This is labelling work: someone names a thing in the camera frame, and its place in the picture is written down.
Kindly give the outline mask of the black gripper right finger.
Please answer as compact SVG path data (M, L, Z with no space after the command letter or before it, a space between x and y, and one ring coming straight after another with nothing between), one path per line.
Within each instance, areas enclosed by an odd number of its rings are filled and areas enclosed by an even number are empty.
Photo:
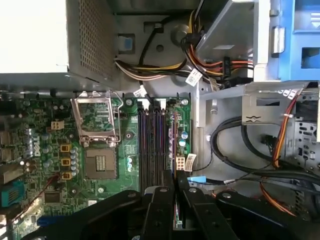
M190 186L176 171L179 193L205 240L318 240L320 224L292 216L265 201L225 190L215 197Z

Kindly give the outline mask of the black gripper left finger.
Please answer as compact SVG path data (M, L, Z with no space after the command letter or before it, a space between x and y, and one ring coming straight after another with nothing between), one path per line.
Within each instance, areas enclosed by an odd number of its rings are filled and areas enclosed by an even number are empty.
M141 195L124 190L71 215L54 217L25 240L170 239L173 228L174 181L171 170L162 173L162 186Z

